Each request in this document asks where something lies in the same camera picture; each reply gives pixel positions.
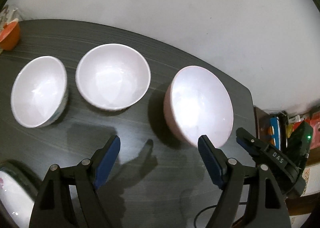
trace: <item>black cable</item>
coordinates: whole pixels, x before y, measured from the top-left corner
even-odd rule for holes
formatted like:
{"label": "black cable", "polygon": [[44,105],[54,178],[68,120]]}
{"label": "black cable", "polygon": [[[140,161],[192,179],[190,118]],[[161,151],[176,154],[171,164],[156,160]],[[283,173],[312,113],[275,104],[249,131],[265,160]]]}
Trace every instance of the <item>black cable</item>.
{"label": "black cable", "polygon": [[[247,202],[240,202],[240,203],[239,203],[239,205],[246,205],[246,204],[247,204]],[[208,207],[202,209],[199,213],[197,213],[197,215],[195,216],[195,219],[193,219],[193,226],[194,226],[194,228],[197,228],[197,226],[196,226],[196,221],[197,221],[199,215],[202,214],[204,211],[206,211],[206,210],[208,210],[208,209],[211,209],[211,208],[215,208],[215,207],[217,207],[217,205],[208,206]]]}

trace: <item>orange container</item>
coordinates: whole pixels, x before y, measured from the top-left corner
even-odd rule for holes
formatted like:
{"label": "orange container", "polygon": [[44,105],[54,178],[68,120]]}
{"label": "orange container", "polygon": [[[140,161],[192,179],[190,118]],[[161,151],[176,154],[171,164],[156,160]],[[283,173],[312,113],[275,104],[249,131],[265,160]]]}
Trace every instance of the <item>orange container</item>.
{"label": "orange container", "polygon": [[12,21],[4,26],[0,32],[0,47],[3,50],[13,50],[20,39],[20,26],[17,21]]}

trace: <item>table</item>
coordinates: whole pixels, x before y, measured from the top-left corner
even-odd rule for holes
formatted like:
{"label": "table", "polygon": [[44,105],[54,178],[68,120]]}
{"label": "table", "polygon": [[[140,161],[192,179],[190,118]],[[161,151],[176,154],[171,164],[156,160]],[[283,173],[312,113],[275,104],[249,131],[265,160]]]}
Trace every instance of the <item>table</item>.
{"label": "table", "polygon": [[[238,127],[255,135],[250,91],[215,67],[160,41],[110,26],[51,19],[22,21],[20,26],[18,46],[0,55],[0,160],[19,160],[43,179],[50,165],[76,165],[103,147],[110,135],[117,134],[121,139],[119,157],[108,182],[98,190],[114,227],[192,227],[197,212],[216,204],[221,191],[212,184],[197,148],[172,136],[162,107],[175,74],[185,66],[198,65],[221,80],[233,105],[233,130],[222,150],[227,157],[254,166],[235,139]],[[81,57],[105,43],[133,47],[151,69],[151,84],[145,96],[120,112],[104,112],[89,105],[75,84]],[[23,66],[45,55],[55,56],[65,65],[69,102],[52,125],[24,128],[11,112],[11,88]],[[71,191],[79,225],[86,227],[75,189]],[[242,200],[246,201],[247,193],[245,188]],[[211,213],[203,213],[199,227]]]}

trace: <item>metal screw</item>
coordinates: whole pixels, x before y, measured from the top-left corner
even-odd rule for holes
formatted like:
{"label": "metal screw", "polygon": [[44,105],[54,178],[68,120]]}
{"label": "metal screw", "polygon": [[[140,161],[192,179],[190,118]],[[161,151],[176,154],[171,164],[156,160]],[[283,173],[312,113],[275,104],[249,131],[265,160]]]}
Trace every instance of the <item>metal screw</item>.
{"label": "metal screw", "polygon": [[260,167],[261,167],[261,169],[264,170],[264,171],[267,171],[267,170],[269,169],[268,166],[265,165],[265,164],[262,164]]}
{"label": "metal screw", "polygon": [[57,168],[58,168],[57,164],[53,164],[53,165],[50,166],[50,170],[51,171],[55,171]]}
{"label": "metal screw", "polygon": [[231,165],[236,165],[236,164],[237,164],[237,160],[236,160],[236,159],[233,159],[233,158],[228,159],[228,162],[229,162]]}
{"label": "metal screw", "polygon": [[86,166],[86,165],[89,165],[90,164],[90,159],[84,159],[81,161],[81,164]]}

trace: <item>bowl rim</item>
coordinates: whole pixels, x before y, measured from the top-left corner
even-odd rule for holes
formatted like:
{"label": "bowl rim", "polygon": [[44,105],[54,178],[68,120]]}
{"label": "bowl rim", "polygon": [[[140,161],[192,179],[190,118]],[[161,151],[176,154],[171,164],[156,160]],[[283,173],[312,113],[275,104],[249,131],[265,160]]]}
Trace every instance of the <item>bowl rim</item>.
{"label": "bowl rim", "polygon": [[[93,51],[99,49],[99,48],[102,48],[102,47],[105,47],[105,46],[122,46],[122,47],[125,47],[125,48],[128,48],[132,51],[134,51],[140,58],[142,58],[142,61],[144,62],[145,66],[147,67],[147,70],[148,70],[148,84],[146,86],[146,89],[145,91],[143,92],[143,94],[138,98],[136,99],[135,101],[129,103],[128,105],[126,105],[125,107],[103,107],[99,104],[97,104],[96,102],[94,102],[91,98],[89,98],[83,91],[82,89],[82,86],[80,84],[80,81],[79,81],[79,77],[80,77],[80,68],[81,68],[81,65],[83,64],[84,62],[84,59],[90,55],[90,53],[92,53]],[[108,43],[108,44],[103,44],[103,45],[99,45],[99,46],[96,46],[94,47],[93,49],[89,50],[80,60],[78,66],[77,66],[77,69],[76,69],[76,86],[78,88],[78,91],[79,93],[82,95],[82,97],[88,102],[90,103],[91,105],[97,107],[97,108],[100,108],[102,110],[107,110],[107,111],[119,111],[119,110],[123,110],[125,108],[128,108],[130,107],[131,105],[135,104],[136,102],[138,102],[145,94],[146,92],[148,91],[149,89],[149,86],[150,86],[150,83],[151,83],[151,70],[150,70],[150,67],[149,67],[149,64],[147,62],[147,60],[145,59],[145,57],[143,55],[141,55],[140,52],[138,52],[137,50],[135,50],[134,48],[132,47],[129,47],[127,45],[123,45],[123,44],[119,44],[119,43]]]}
{"label": "bowl rim", "polygon": [[230,99],[230,95],[229,95],[227,89],[225,88],[224,84],[220,81],[220,79],[219,79],[214,73],[212,73],[210,70],[208,70],[208,69],[206,69],[206,68],[204,68],[204,67],[201,67],[201,66],[186,66],[186,67],[180,69],[180,70],[176,73],[176,75],[174,76],[174,78],[173,78],[173,80],[172,80],[172,82],[171,82],[171,84],[170,84],[170,107],[171,107],[171,111],[172,111],[172,116],[173,116],[173,118],[174,118],[174,121],[175,121],[175,123],[176,123],[176,125],[177,125],[177,128],[178,128],[180,134],[182,135],[182,137],[183,137],[188,143],[190,143],[192,146],[194,146],[194,144],[193,144],[193,143],[186,137],[186,135],[184,134],[184,132],[183,132],[180,124],[179,124],[178,121],[177,121],[176,114],[175,114],[175,111],[174,111],[173,106],[172,106],[172,105],[173,105],[172,90],[173,90],[174,82],[176,81],[177,77],[180,75],[180,73],[181,73],[182,71],[185,71],[186,69],[189,69],[189,68],[201,68],[202,70],[208,71],[210,74],[212,74],[212,75],[219,81],[219,83],[221,84],[221,86],[223,87],[223,89],[226,91],[226,93],[227,93],[227,95],[228,95],[228,97],[229,97],[229,101],[230,101],[230,105],[231,105],[231,111],[232,111],[232,125],[231,125],[231,129],[230,129],[230,131],[229,131],[229,133],[228,133],[228,138],[229,138],[230,135],[231,135],[231,132],[232,132],[233,121],[234,121],[233,106],[232,106],[232,102],[231,102],[231,99]]}
{"label": "bowl rim", "polygon": [[24,122],[22,122],[19,117],[17,116],[17,113],[16,113],[16,110],[15,110],[15,107],[13,105],[13,96],[14,96],[14,90],[16,88],[16,85],[17,85],[17,82],[19,81],[22,73],[25,71],[25,69],[31,64],[33,63],[34,61],[36,60],[40,60],[40,59],[47,59],[47,58],[50,58],[50,59],[53,59],[55,62],[57,62],[61,69],[62,69],[62,72],[63,72],[63,92],[62,92],[62,95],[61,95],[61,98],[60,98],[60,102],[59,104],[57,105],[55,111],[53,112],[53,114],[56,112],[56,110],[59,108],[59,106],[61,105],[62,101],[63,101],[63,98],[64,98],[64,95],[66,93],[66,90],[67,90],[67,71],[66,71],[66,68],[65,66],[63,65],[63,63],[61,62],[60,59],[56,58],[56,57],[53,57],[53,56],[41,56],[41,57],[37,57],[33,60],[31,60],[30,62],[28,62],[19,72],[19,74],[17,75],[16,79],[14,80],[14,83],[13,83],[13,86],[12,86],[12,89],[11,89],[11,96],[10,96],[10,103],[11,103],[11,111],[13,113],[13,116],[14,118],[16,119],[16,121],[22,125],[23,127],[26,127],[26,128],[35,128],[35,127],[39,127],[41,125],[43,125],[44,123],[46,123],[50,118],[51,116],[53,115],[50,115],[46,120],[42,121],[40,124],[36,124],[36,125],[30,125],[30,124],[26,124]]}

